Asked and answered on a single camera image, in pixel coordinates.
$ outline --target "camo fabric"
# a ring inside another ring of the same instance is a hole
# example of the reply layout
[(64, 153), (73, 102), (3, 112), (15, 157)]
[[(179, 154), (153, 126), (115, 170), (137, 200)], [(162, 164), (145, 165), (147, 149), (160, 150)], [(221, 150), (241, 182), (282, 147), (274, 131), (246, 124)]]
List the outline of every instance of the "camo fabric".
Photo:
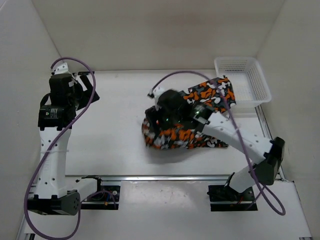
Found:
[[(229, 107), (236, 105), (232, 84), (228, 78), (218, 78), (215, 85), (225, 96)], [(180, 94), (190, 105), (194, 103), (205, 103), (221, 113), (226, 111), (220, 94), (209, 81), (190, 87), (186, 92), (181, 91)], [(147, 147), (156, 149), (193, 149), (197, 147), (226, 148), (228, 146), (225, 142), (197, 132), (194, 129), (184, 129), (182, 125), (161, 130), (158, 135), (150, 131), (149, 126), (148, 120), (144, 118), (142, 133)]]

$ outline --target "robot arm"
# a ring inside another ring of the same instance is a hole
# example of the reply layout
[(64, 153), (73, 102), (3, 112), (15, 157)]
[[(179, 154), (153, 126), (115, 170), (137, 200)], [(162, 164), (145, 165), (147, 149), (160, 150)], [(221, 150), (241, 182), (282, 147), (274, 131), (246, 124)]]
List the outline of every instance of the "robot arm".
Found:
[[(87, 105), (93, 88), (85, 75), (80, 79), (86, 91), (73, 78), (66, 63), (58, 66), (51, 76), (50, 94), (42, 99), (38, 116), (40, 159), (51, 142), (76, 117), (76, 111)], [(48, 96), (51, 104), (45, 105)], [(97, 100), (99, 96), (95, 93), (93, 102)], [(75, 215), (81, 207), (81, 201), (99, 190), (98, 178), (83, 178), (70, 186), (66, 184), (66, 155), (71, 131), (68, 129), (49, 151), (39, 171), (34, 196), (28, 199), (28, 210), (43, 215)]]
[[(232, 122), (212, 107), (204, 103), (195, 103), (190, 106), (177, 91), (172, 89), (164, 91), (161, 87), (156, 87), (149, 96), (156, 100), (158, 116), (165, 116), (166, 121), (161, 117), (158, 118), (158, 122), (163, 123), (163, 126), (179, 122), (189, 129), (218, 138), (240, 152), (244, 152)], [(272, 185), (283, 160), (285, 141), (279, 137), (273, 140), (259, 137), (241, 127), (239, 131), (258, 181), (263, 185)], [(231, 174), (223, 191), (219, 190), (214, 195), (219, 195), (221, 200), (237, 201), (243, 192), (255, 184), (250, 168), (247, 166)]]

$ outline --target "white wall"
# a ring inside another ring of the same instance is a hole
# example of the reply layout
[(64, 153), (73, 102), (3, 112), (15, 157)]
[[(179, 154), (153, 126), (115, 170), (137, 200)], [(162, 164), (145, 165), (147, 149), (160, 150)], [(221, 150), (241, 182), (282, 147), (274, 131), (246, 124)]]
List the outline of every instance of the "white wall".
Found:
[(263, 106), (273, 136), (286, 140), (285, 174), (296, 183), (320, 237), (320, 1), (287, 0), (258, 53), (272, 94)]
[(39, 104), (58, 57), (31, 1), (7, 0), (0, 9), (1, 240), (15, 238), (23, 216), (27, 182), (39, 161)]
[(283, 0), (33, 0), (59, 53), (95, 70), (212, 69), (255, 56)]

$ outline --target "mesh basket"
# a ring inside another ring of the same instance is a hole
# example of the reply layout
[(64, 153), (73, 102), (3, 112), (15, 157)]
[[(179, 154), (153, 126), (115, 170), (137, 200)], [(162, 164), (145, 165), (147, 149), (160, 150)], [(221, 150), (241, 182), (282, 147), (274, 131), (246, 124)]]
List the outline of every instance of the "mesh basket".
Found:
[(254, 108), (270, 102), (271, 94), (263, 71), (253, 57), (217, 57), (216, 75), (232, 83), (237, 108)]

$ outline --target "cable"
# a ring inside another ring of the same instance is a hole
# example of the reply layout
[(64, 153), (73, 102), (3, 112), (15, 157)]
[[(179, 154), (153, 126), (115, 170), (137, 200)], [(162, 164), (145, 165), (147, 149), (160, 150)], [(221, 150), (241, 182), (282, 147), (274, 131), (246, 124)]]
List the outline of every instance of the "cable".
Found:
[(93, 200), (95, 200), (95, 201), (100, 201), (101, 199), (103, 199), (104, 197), (105, 197), (105, 195), (106, 194), (102, 194), (102, 197), (100, 197), (100, 198), (93, 198), (93, 197), (91, 197), (91, 199), (93, 199)]
[(253, 204), (255, 204), (255, 202), (258, 200), (258, 198), (261, 196), (261, 192), (259, 192), (259, 194), (256, 196), (256, 198), (250, 203), (250, 205), (245, 209), (246, 211), (248, 211), (252, 206)]
[(232, 111), (230, 110), (230, 107), (227, 103), (227, 99), (225, 98), (225, 96), (223, 96), (223, 94), (221, 93), (220, 89), (217, 87), (215, 81), (211, 80), (210, 78), (208, 78), (206, 75), (200, 73), (200, 72), (197, 72), (197, 71), (192, 71), (192, 70), (180, 70), (180, 71), (174, 71), (166, 76), (164, 76), (163, 78), (161, 78), (155, 85), (154, 87), (152, 88), (152, 90), (154, 90), (163, 80), (167, 79), (168, 77), (172, 76), (172, 75), (175, 75), (175, 74), (194, 74), (194, 75), (198, 75), (204, 79), (206, 79), (207, 81), (210, 81), (210, 83), (216, 88), (217, 92), (220, 94), (220, 97), (222, 98), (223, 100), (223, 103), (225, 105), (225, 109), (228, 111), (229, 113), (229, 116), (230, 116), (230, 119), (231, 119), (231, 122), (233, 124), (233, 127), (234, 129), (236, 130), (236, 133), (239, 137), (239, 141), (240, 141), (240, 144), (243, 148), (243, 153), (245, 155), (245, 159), (246, 159), (246, 162), (250, 168), (250, 171), (251, 171), (251, 176), (256, 184), (256, 186), (258, 187), (259, 189), (259, 194), (261, 194), (263, 196), (263, 198), (265, 199), (265, 201), (268, 203), (268, 205), (272, 208), (273, 211), (275, 211), (277, 214), (281, 215), (281, 216), (284, 216), (286, 215), (286, 209), (284, 207), (284, 205), (282, 204), (282, 202), (279, 200), (279, 198), (267, 187), (267, 186), (263, 186), (273, 197), (274, 199), (278, 202), (278, 204), (280, 205), (281, 207), (281, 211), (279, 211), (278, 209), (276, 209), (276, 207), (270, 202), (270, 200), (268, 199), (267, 195), (264, 193), (262, 187), (260, 186), (260, 183), (259, 183), (259, 180), (256, 176), (256, 173), (255, 173), (255, 170), (251, 164), (251, 161), (249, 159), (249, 154), (248, 154), (248, 151), (247, 151), (247, 148), (246, 148), (246, 145), (245, 145), (245, 142), (242, 138), (242, 135), (239, 131), (239, 128), (237, 126), (237, 123), (236, 123), (236, 120), (235, 120), (235, 117), (232, 113)]
[[(89, 101), (87, 103), (87, 105), (85, 106), (85, 108), (74, 118), (73, 121), (71, 121), (59, 134), (58, 136), (56, 136), (56, 138), (51, 142), (51, 144), (49, 145), (47, 151), (44, 153), (39, 165), (36, 167), (29, 183), (28, 183), (28, 186), (26, 188), (26, 191), (25, 191), (25, 195), (24, 195), (24, 200), (23, 200), (23, 212), (24, 212), (24, 216), (25, 216), (25, 220), (26, 222), (29, 224), (31, 230), (39, 235), (40, 237), (44, 238), (44, 239), (47, 239), (47, 240), (68, 240), (70, 238), (72, 238), (78, 228), (79, 228), (79, 225), (80, 225), (80, 218), (81, 218), (81, 210), (79, 209), (79, 212), (78, 212), (78, 219), (77, 219), (77, 223), (76, 223), (76, 226), (75, 226), (75, 229), (74, 231), (69, 235), (69, 236), (66, 236), (66, 237), (52, 237), (52, 236), (48, 236), (42, 232), (40, 232), (34, 225), (33, 223), (31, 222), (31, 219), (30, 219), (30, 216), (29, 216), (29, 212), (28, 212), (28, 196), (29, 196), (29, 192), (30, 192), (30, 189), (32, 187), (32, 184), (34, 182), (34, 180), (36, 179), (37, 177), (37, 174), (40, 170), (40, 168), (42, 167), (42, 165), (44, 164), (44, 162), (46, 161), (48, 155), (49, 155), (49, 151), (53, 148), (53, 146), (56, 144), (56, 142), (59, 140), (59, 138), (69, 129), (71, 128), (71, 126), (87, 111), (87, 109), (89, 108), (91, 102), (93, 101), (93, 98), (94, 98), (94, 95), (95, 95), (95, 92), (96, 92), (96, 78), (95, 78), (95, 75), (93, 73), (93, 71), (91, 70), (91, 68), (86, 64), (84, 63), (83, 61), (81, 60), (78, 60), (74, 57), (61, 57), (61, 58), (58, 58), (57, 60), (55, 60), (53, 62), (53, 64), (51, 65), (51, 69), (54, 68), (54, 66), (62, 61), (62, 60), (72, 60), (72, 61), (75, 61), (75, 62), (78, 62), (80, 64), (82, 64), (83, 66), (85, 66), (85, 68), (90, 72), (91, 76), (92, 76), (92, 80), (93, 80), (93, 86), (92, 86), (92, 93), (91, 93), (91, 96), (89, 98)], [(100, 194), (101, 192), (95, 192), (94, 194), (90, 195), (91, 197), (92, 196), (95, 196), (96, 194)]]

